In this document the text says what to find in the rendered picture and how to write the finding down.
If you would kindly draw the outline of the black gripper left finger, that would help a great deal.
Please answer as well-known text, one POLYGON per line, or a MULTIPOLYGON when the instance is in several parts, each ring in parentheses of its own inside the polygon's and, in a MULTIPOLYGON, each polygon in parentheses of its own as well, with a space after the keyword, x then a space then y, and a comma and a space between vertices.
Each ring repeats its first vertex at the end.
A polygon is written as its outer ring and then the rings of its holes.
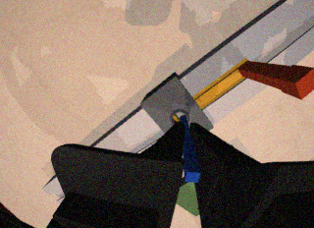
POLYGON ((184 170, 183 142, 183 122, 176 122, 142 153, 71 142, 51 152, 51 164, 64 196, 154 208, 157 228, 170 228, 184 170))

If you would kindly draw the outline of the grey metal rail with slot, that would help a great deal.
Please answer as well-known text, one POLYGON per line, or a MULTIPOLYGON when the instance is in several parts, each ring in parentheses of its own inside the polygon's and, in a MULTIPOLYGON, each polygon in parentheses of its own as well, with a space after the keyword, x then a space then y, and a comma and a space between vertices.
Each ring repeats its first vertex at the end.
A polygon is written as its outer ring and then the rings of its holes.
POLYGON ((221 118, 254 98, 266 84, 243 79, 203 110, 193 96, 211 85, 244 58, 251 62, 294 66, 314 51, 314 0, 280 0, 213 47, 191 67, 174 71, 146 94, 136 110, 111 127, 91 146, 118 152, 142 153, 185 115, 188 128, 197 123, 212 130, 221 118))

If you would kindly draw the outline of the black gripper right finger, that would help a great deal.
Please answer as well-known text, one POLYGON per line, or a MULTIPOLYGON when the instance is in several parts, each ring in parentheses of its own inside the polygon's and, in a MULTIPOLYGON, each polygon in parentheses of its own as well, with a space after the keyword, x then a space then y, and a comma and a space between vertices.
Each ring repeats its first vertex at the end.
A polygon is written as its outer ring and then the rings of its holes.
POLYGON ((252 228, 275 197, 314 190, 314 161, 264 162, 197 123, 189 125, 200 165, 201 228, 252 228))

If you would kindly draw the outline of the dark blue square bar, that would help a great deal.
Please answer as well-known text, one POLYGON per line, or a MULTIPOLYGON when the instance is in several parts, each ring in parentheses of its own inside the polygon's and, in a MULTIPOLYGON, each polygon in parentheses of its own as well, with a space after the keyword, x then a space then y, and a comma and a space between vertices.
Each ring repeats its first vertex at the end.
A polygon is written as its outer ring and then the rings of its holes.
POLYGON ((184 125, 184 142, 183 142, 183 158, 184 158, 184 181, 185 182, 199 182, 200 165, 197 161, 195 152, 195 142, 189 132, 187 118, 181 115, 180 122, 184 125))

